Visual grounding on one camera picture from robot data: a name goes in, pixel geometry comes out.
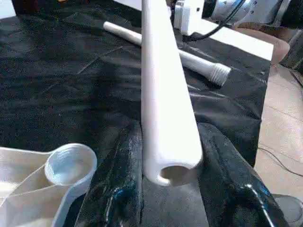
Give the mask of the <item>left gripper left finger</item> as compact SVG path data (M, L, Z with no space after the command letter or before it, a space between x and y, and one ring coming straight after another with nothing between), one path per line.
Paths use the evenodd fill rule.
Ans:
M143 206L141 127L133 122L106 138L78 226L138 227Z

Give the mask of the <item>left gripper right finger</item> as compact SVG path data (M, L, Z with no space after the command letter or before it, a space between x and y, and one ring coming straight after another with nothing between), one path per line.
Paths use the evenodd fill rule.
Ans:
M211 227L286 227L273 195L232 142L215 126L200 123L203 165L199 188Z

